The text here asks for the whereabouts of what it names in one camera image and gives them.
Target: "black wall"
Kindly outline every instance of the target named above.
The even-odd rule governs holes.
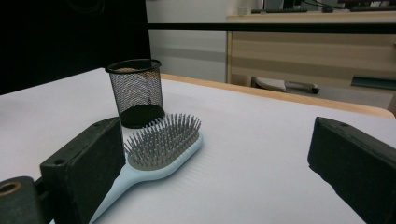
[[[145,0],[22,0],[2,6],[0,94],[150,58]],[[100,3],[97,10],[81,12]]]

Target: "light blue hairbrush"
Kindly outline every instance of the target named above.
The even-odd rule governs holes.
[[[130,136],[125,144],[126,164],[93,214],[101,216],[132,185],[174,173],[202,145],[201,121],[190,115],[167,115]]]

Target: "white table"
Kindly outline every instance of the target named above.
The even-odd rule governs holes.
[[[177,172],[125,192],[96,223],[363,223],[306,160],[316,117],[396,147],[396,120],[163,80],[166,113],[199,117],[204,145]],[[0,179],[117,116],[104,69],[0,96]]]

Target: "black mesh pen holder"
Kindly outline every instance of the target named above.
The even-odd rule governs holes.
[[[113,63],[106,68],[122,126],[143,128],[165,114],[160,66],[157,60],[138,59]]]

